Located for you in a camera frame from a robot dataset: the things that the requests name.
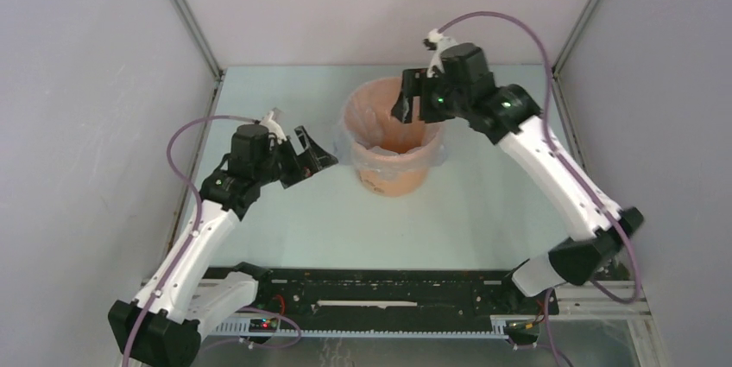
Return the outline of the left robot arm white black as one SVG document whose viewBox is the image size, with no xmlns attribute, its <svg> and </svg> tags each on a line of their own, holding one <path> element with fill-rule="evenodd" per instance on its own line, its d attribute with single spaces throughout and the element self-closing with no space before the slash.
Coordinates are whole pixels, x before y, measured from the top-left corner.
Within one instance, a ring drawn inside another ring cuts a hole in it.
<svg viewBox="0 0 732 367">
<path fill-rule="evenodd" d="M 303 127 L 295 135 L 301 153 L 272 119 L 237 127 L 229 152 L 194 188 L 194 212 L 161 266 L 132 301 L 110 308 L 124 365 L 135 359 L 148 366 L 189 366 L 205 338 L 234 312 L 269 308 L 273 289 L 245 272 L 228 274 L 202 295 L 196 291 L 215 252 L 263 187 L 278 182 L 289 188 L 338 163 Z"/>
</svg>

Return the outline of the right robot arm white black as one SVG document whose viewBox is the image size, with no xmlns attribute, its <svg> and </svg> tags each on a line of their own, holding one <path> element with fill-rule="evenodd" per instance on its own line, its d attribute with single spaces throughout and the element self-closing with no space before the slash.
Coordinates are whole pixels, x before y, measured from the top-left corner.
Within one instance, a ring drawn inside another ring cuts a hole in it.
<svg viewBox="0 0 732 367">
<path fill-rule="evenodd" d="M 505 308 L 524 313 L 548 288 L 590 281 L 640 229 L 643 214 L 622 208 L 570 158 L 525 88 L 495 82 L 479 46 L 450 37 L 423 43 L 432 52 L 430 64 L 403 72 L 392 117 L 401 123 L 465 120 L 521 166 L 567 226 L 563 243 L 512 270 L 502 290 Z"/>
</svg>

